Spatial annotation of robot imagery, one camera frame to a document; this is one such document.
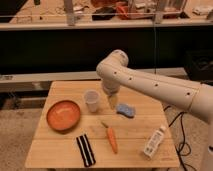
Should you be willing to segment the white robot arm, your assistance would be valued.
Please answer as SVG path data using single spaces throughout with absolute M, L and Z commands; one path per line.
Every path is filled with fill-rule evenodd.
M 96 67 L 103 91 L 111 96 L 120 86 L 133 89 L 166 102 L 203 120 L 209 125 L 200 171 L 213 171 L 213 86 L 174 77 L 162 76 L 127 67 L 128 56 L 122 50 L 112 51 Z

